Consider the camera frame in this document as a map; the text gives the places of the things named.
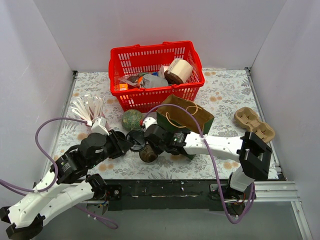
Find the black cup lid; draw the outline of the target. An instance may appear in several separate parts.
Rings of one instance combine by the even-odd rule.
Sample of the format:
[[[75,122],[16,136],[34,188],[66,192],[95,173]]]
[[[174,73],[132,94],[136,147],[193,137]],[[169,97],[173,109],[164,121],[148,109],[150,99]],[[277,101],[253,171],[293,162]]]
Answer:
[[[131,142],[133,146],[130,148],[132,152],[141,152],[146,146],[144,132],[140,129],[133,129],[126,135],[126,140]]]

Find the green paper bag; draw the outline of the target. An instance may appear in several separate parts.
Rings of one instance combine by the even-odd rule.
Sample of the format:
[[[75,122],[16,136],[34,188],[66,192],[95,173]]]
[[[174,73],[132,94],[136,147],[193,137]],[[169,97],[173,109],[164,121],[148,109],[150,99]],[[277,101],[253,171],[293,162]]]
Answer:
[[[174,94],[168,96],[156,110],[157,124],[170,133],[179,130],[189,130],[199,133],[197,125],[203,134],[208,134],[214,121],[214,115],[193,101],[180,98]]]

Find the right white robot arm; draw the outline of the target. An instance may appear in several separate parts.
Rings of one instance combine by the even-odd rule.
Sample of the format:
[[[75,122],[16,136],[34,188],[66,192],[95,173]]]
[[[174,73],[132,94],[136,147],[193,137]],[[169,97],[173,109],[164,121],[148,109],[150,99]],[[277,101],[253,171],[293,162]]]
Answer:
[[[170,133],[157,124],[151,124],[144,132],[144,139],[157,155],[166,152],[172,155],[209,155],[233,160],[240,166],[231,173],[228,183],[222,188],[224,195],[237,199],[254,181],[266,181],[272,149],[254,132],[244,136],[201,136],[184,130]]]

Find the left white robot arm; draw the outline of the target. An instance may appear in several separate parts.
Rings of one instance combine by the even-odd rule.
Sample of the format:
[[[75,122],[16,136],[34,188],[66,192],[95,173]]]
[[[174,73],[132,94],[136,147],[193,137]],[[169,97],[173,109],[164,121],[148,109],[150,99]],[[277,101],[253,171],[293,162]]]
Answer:
[[[123,133],[91,133],[70,147],[43,179],[18,203],[0,209],[0,219],[9,224],[10,240],[30,240],[57,215],[82,201],[101,200],[110,194],[105,180],[88,171],[104,161],[123,156],[133,143]]]

